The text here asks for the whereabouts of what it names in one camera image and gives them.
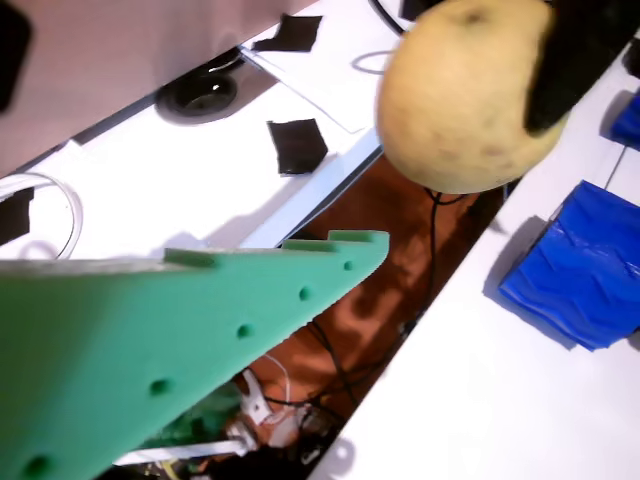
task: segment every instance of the blue foam block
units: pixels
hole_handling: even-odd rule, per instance
[[[614,142],[640,150],[640,94],[636,94],[613,122],[609,138]]]
[[[640,327],[640,208],[588,182],[499,291],[589,350]]]

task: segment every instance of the yellow fruit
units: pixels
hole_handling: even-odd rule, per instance
[[[551,151],[564,120],[531,136],[529,87],[552,12],[542,0],[447,0],[395,52],[378,98],[387,158],[445,193],[488,190]]]

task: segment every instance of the green foam piece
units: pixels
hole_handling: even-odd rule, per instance
[[[382,232],[0,262],[0,477],[89,480],[370,275]]]

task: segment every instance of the wire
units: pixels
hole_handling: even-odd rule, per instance
[[[180,480],[180,477],[178,477],[176,472],[173,470],[172,463],[175,462],[164,460],[162,462],[156,462],[156,466],[160,467],[164,473],[167,474],[167,477],[169,477],[170,480]]]
[[[387,12],[384,9],[384,7],[380,4],[379,0],[369,0],[369,3],[373,7],[373,9],[376,11],[378,16],[382,19],[382,21],[386,23],[391,30],[393,30],[400,36],[406,33],[406,30],[402,28],[400,24],[396,22],[391,15],[389,15],[389,12]]]
[[[351,388],[351,385],[349,384],[349,379],[347,378],[347,374],[342,368],[340,359],[338,358],[336,351],[331,346],[331,342],[329,342],[329,337],[327,337],[327,334],[325,333],[325,331],[320,327],[320,325],[318,325],[318,323],[315,320],[311,322],[311,326],[315,327],[320,337],[322,337],[322,342],[320,343],[329,352],[329,355],[331,356],[331,360],[333,361],[333,365],[336,369],[336,372],[338,373],[338,376],[340,377],[340,380],[342,381],[342,384],[344,385],[344,388],[347,391],[347,395],[349,395],[349,398],[351,399],[351,403],[353,403],[354,407],[357,407],[358,400],[355,394],[353,393],[353,389]]]
[[[337,413],[336,411],[332,410],[329,407],[325,407],[324,405],[319,403],[315,398],[310,398],[308,400],[302,400],[302,401],[299,401],[299,402],[285,402],[284,400],[280,400],[278,398],[267,397],[265,395],[264,399],[267,402],[275,403],[277,405],[286,405],[286,406],[289,406],[289,407],[300,408],[300,407],[310,406],[310,407],[316,408],[316,409],[318,409],[318,410],[320,410],[322,412],[325,412],[325,413],[331,415],[334,419],[344,423],[344,417],[342,415],[340,415],[339,413]]]
[[[265,353],[263,357],[265,357],[268,360],[271,360],[271,362],[273,362],[278,368],[280,368],[280,370],[282,370],[282,373],[284,373],[284,378],[285,378],[284,396],[286,401],[290,402],[291,401],[291,378],[289,377],[289,371],[284,367],[284,365],[282,365],[282,363],[280,363],[278,359],[272,357],[268,353]],[[282,421],[282,419],[287,415],[287,413],[289,413],[289,409],[283,408],[279,412],[274,413],[273,415],[270,415],[265,420],[265,423],[268,425],[275,425],[276,423],[279,423],[280,421]]]
[[[16,173],[14,175],[9,175],[8,177],[0,179],[0,197],[13,195],[14,193],[19,192],[20,190],[24,190],[25,188],[39,188],[42,186],[46,186],[46,183],[41,183],[42,180],[46,180],[48,183],[51,183],[58,187],[67,198],[69,208],[71,209],[71,216],[73,218],[71,232],[69,233],[69,238],[62,247],[62,250],[60,250],[60,253],[58,253],[56,257],[56,259],[58,260],[66,260],[71,256],[73,250],[76,248],[78,239],[80,238],[80,232],[82,231],[82,224],[84,222],[82,214],[82,204],[80,203],[80,199],[69,186],[65,185],[60,180],[57,180],[56,178],[44,173]]]
[[[425,192],[427,192],[427,195],[429,195],[429,198],[431,198],[431,200],[432,200],[432,201],[434,201],[434,202],[438,202],[438,205],[442,205],[442,206],[445,206],[445,205],[453,205],[454,203],[459,202],[460,200],[462,200],[463,198],[466,198],[466,196],[467,196],[467,194],[466,194],[466,193],[463,193],[463,194],[458,195],[458,196],[457,196],[456,198],[454,198],[453,200],[448,200],[448,201],[446,201],[446,202],[443,202],[442,200],[438,200],[438,199],[436,199],[436,194],[437,194],[438,192],[433,193],[433,192],[432,192],[431,190],[429,190],[428,188],[425,188],[425,189],[424,189],[424,191],[425,191]]]
[[[436,220],[438,216],[438,206],[445,205],[441,203],[442,194],[440,192],[436,193],[435,200],[433,205],[431,206],[431,223],[429,224],[429,251],[431,254],[431,263],[429,264],[429,286],[427,287],[427,302],[431,303],[433,297],[433,292],[436,288],[436,253],[437,253],[437,245],[436,245]]]

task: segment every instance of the orange floor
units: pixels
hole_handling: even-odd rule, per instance
[[[451,198],[454,197],[444,196],[443,200]],[[455,271],[501,201],[501,192],[493,191],[438,208],[436,290]],[[326,238],[327,232],[334,229],[373,229],[391,234],[391,249],[384,264],[317,318],[345,371],[381,358],[397,339],[399,326],[415,318],[423,306],[431,262],[428,247],[431,207],[427,194],[398,174],[383,157],[305,228],[319,238]],[[308,326],[270,353],[289,371],[293,400],[305,400],[332,382],[334,386],[341,385],[336,383],[331,357]],[[284,398],[284,375],[277,366],[263,357],[251,368],[267,395]],[[366,395],[379,373],[354,387],[358,400]],[[352,372],[349,378],[358,375]],[[354,410],[352,401],[343,392],[326,397],[323,403],[345,418]],[[268,438],[268,431],[260,436]]]

